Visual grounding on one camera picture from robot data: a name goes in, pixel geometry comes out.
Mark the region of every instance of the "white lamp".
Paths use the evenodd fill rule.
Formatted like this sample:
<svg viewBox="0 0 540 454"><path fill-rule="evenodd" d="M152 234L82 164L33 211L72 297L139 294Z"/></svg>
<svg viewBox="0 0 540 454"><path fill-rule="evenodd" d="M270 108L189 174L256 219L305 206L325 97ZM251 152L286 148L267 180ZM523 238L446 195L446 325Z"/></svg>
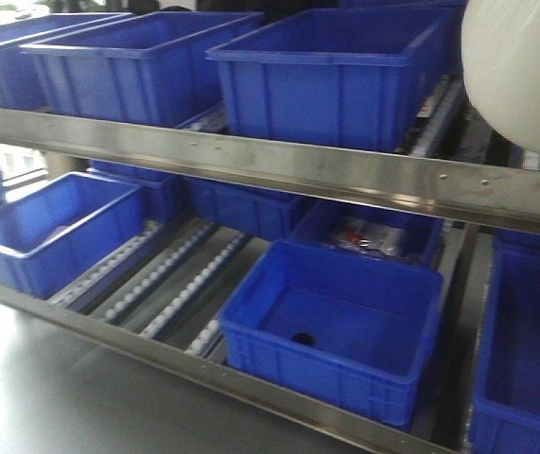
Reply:
<svg viewBox="0 0 540 454"><path fill-rule="evenodd" d="M540 0L469 0L462 60L467 93L486 121L540 153Z"/></svg>

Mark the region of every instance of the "plastic storage bin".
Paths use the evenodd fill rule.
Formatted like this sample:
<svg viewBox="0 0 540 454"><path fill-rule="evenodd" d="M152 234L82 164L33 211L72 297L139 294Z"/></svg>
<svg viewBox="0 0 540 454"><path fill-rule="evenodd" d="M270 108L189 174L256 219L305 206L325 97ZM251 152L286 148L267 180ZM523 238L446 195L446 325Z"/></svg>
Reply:
<svg viewBox="0 0 540 454"><path fill-rule="evenodd" d="M90 169L89 173L109 180L133 183L142 186L144 198L144 217L158 222L169 222L189 206L187 185L179 175L164 173L158 182L142 180L125 175L113 175Z"/></svg>
<svg viewBox="0 0 540 454"><path fill-rule="evenodd" d="M32 54L53 112L175 126L221 100L204 51L258 27L261 13L156 12L63 35Z"/></svg>
<svg viewBox="0 0 540 454"><path fill-rule="evenodd" d="M499 249L540 251L540 235L502 229L495 232L494 244Z"/></svg>
<svg viewBox="0 0 540 454"><path fill-rule="evenodd" d="M0 208L0 284L46 299L143 227L139 186L67 174Z"/></svg>
<svg viewBox="0 0 540 454"><path fill-rule="evenodd" d="M462 34L462 19L467 8L467 0L416 0L408 1L407 3L396 3L395 7L423 7L423 8L453 8L456 15L456 20L452 23L448 30L448 53L449 64L447 72L449 74L462 74L462 51L461 51L461 34Z"/></svg>
<svg viewBox="0 0 540 454"><path fill-rule="evenodd" d="M161 182L166 180L166 177L171 175L168 172L161 172L152 168L144 168L138 166L128 166L126 164L108 163L106 161L90 161L91 167L106 173L115 175L124 175L133 177L138 180L146 180L149 182Z"/></svg>
<svg viewBox="0 0 540 454"><path fill-rule="evenodd" d="M46 105L34 62L20 53L21 44L130 16L122 13L51 14L0 25L0 107L33 110Z"/></svg>
<svg viewBox="0 0 540 454"><path fill-rule="evenodd" d="M277 242L220 313L228 363L405 427L433 348L441 287L433 271Z"/></svg>
<svg viewBox="0 0 540 454"><path fill-rule="evenodd" d="M540 256L496 252L473 402L475 454L540 453Z"/></svg>
<svg viewBox="0 0 540 454"><path fill-rule="evenodd" d="M260 236L267 241L286 238L311 203L307 197L284 193L262 195L246 186L186 178L190 199L198 216Z"/></svg>
<svg viewBox="0 0 540 454"><path fill-rule="evenodd" d="M231 132L394 151L448 65L450 9L313 9L208 51Z"/></svg>
<svg viewBox="0 0 540 454"><path fill-rule="evenodd" d="M403 229L402 256L417 255L419 266L431 268L440 245L444 222L427 216L411 215L370 206L317 201L289 239L314 244L327 244L335 228L344 217L359 218L389 227Z"/></svg>

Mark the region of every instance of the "red object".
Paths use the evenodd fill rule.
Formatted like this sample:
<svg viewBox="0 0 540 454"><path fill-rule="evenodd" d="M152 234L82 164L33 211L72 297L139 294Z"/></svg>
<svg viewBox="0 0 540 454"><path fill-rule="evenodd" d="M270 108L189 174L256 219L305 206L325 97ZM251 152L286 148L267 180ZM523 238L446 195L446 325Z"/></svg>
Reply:
<svg viewBox="0 0 540 454"><path fill-rule="evenodd" d="M345 237L350 243L359 243L362 240L362 235L356 232L348 232Z"/></svg>

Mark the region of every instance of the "black hole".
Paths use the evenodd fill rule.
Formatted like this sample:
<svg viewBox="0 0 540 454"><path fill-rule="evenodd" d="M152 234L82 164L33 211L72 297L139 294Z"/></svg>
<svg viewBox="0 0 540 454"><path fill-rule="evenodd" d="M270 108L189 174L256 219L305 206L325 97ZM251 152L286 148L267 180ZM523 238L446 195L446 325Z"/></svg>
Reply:
<svg viewBox="0 0 540 454"><path fill-rule="evenodd" d="M292 339L295 342L299 342L299 343L302 343L303 345L308 345L310 347L313 347L314 345L316 345L316 340L311 334L308 334L308 333L297 333L292 337Z"/></svg>

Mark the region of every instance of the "gray floor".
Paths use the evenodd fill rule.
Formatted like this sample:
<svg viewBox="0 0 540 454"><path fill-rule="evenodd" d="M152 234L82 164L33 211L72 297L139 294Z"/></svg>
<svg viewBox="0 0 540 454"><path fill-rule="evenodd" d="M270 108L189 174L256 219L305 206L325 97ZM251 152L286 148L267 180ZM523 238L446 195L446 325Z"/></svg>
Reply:
<svg viewBox="0 0 540 454"><path fill-rule="evenodd" d="M0 453L169 452L362 451L0 305Z"/></svg>

